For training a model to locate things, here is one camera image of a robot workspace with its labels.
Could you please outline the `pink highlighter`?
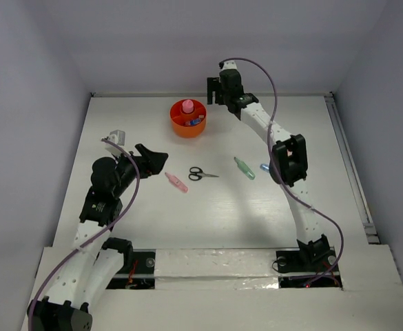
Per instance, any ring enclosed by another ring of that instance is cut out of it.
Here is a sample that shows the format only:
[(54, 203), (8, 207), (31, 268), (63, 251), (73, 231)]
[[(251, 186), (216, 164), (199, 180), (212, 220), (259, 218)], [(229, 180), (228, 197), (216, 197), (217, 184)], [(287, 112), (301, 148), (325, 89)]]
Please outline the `pink highlighter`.
[(165, 176), (169, 180), (169, 182), (176, 188), (178, 188), (181, 192), (187, 193), (188, 187), (176, 176), (166, 172)]

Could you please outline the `black handled scissors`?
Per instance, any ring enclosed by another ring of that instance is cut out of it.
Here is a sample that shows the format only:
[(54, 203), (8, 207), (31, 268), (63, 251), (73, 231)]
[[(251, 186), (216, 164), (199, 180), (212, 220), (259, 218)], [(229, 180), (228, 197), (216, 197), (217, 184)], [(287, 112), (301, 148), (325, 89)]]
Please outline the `black handled scissors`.
[(208, 174), (204, 172), (201, 168), (193, 166), (189, 169), (188, 178), (191, 181), (200, 181), (203, 178), (218, 178), (218, 175)]

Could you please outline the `clear blue-capped glue bottle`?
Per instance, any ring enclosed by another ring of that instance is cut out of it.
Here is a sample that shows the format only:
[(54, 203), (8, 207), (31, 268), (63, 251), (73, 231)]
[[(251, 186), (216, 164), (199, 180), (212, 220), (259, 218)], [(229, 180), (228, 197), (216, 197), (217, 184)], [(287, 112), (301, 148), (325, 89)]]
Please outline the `clear blue-capped glue bottle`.
[(188, 127), (197, 126), (202, 121), (203, 120), (201, 118), (191, 119), (191, 120), (185, 122), (185, 126), (188, 126)]

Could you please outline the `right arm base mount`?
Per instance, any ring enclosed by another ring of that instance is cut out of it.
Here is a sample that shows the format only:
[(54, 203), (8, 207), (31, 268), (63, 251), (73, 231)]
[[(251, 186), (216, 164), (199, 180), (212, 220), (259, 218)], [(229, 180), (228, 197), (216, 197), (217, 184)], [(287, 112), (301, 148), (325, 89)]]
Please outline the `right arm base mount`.
[(342, 288), (338, 265), (328, 271), (335, 260), (334, 249), (309, 265), (301, 260), (299, 250), (278, 250), (271, 267), (278, 273), (280, 288)]

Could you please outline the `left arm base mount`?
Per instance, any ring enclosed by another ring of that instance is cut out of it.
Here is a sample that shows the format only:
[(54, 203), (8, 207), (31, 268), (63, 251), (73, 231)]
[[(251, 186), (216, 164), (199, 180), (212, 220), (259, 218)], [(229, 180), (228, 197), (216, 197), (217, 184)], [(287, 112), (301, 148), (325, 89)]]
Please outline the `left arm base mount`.
[(131, 265), (113, 276), (107, 285), (108, 290), (153, 290), (155, 288), (155, 250), (135, 250)]

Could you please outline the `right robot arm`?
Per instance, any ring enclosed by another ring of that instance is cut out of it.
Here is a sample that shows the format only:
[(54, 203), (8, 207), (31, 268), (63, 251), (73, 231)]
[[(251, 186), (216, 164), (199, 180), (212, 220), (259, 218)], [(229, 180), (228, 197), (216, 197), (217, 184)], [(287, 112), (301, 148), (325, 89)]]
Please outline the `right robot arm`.
[(220, 65), (218, 77), (207, 78), (207, 103), (225, 105), (230, 113), (249, 126), (268, 145), (271, 178), (282, 188), (296, 227), (298, 248), (276, 253), (278, 271), (323, 271), (334, 257), (318, 216), (311, 209), (306, 178), (307, 147), (301, 134), (292, 135), (271, 120), (256, 96), (246, 93), (234, 61)]

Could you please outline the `pink glue stick tube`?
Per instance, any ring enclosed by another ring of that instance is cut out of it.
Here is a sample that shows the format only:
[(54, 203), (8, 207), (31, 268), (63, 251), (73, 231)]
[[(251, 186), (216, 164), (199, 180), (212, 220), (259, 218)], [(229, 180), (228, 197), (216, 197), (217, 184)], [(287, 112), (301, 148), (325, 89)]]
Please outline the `pink glue stick tube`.
[(184, 100), (181, 106), (184, 114), (191, 114), (194, 111), (194, 102), (191, 99)]

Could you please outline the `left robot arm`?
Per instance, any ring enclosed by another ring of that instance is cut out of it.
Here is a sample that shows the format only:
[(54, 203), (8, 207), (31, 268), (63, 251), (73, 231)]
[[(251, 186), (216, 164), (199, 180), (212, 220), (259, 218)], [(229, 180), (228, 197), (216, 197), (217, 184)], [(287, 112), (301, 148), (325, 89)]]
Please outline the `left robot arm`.
[(112, 236), (129, 210), (121, 195), (131, 183), (158, 175), (168, 159), (142, 144), (138, 154), (104, 139), (110, 156), (92, 164), (91, 186), (79, 216), (71, 252), (49, 273), (31, 300), (29, 330), (90, 330), (92, 311), (117, 272), (135, 267), (132, 242)]

